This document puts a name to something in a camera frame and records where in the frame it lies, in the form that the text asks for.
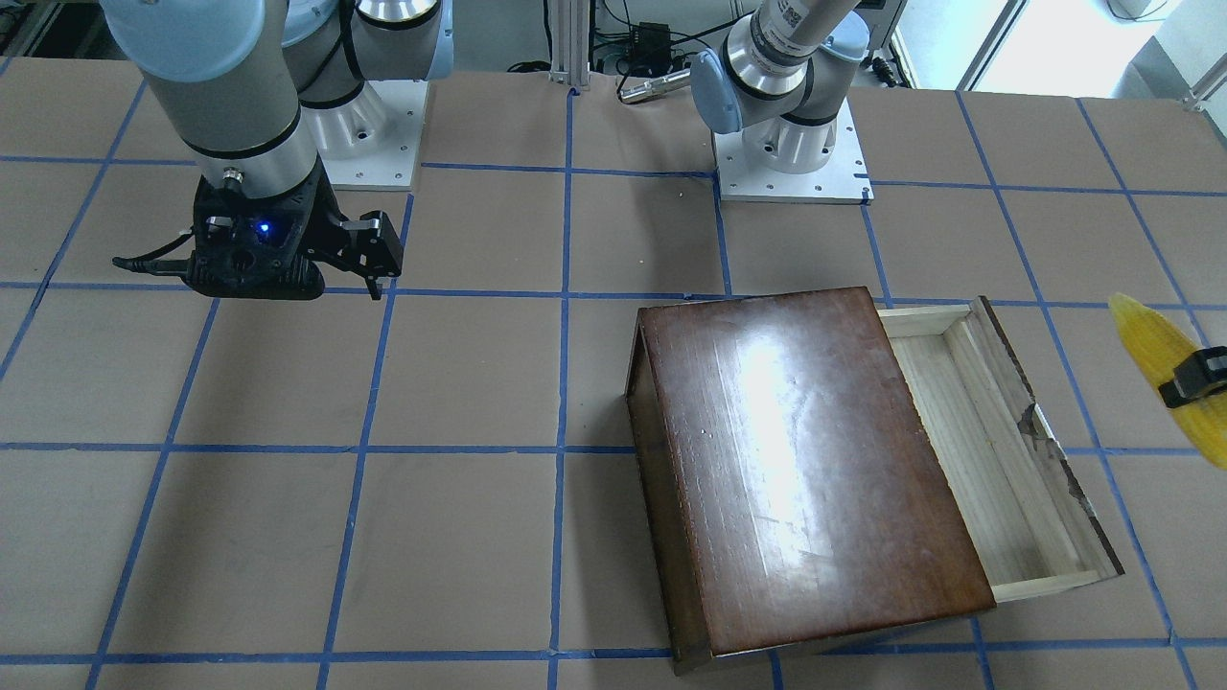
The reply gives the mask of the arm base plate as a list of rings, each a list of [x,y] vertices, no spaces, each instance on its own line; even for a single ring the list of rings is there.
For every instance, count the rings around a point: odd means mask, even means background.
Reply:
[[[875,199],[849,99],[833,122],[775,118],[713,141],[720,196],[744,203],[867,205]]]
[[[303,106],[337,192],[412,192],[425,135],[429,82],[369,81],[334,108]]]

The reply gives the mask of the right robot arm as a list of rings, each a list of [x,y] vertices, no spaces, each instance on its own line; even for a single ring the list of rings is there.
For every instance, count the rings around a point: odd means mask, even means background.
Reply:
[[[425,95],[454,66],[452,1],[104,1],[106,26],[198,161],[190,226],[118,269],[225,300],[315,300],[320,266],[373,300],[402,274],[387,212],[334,183],[404,188]]]

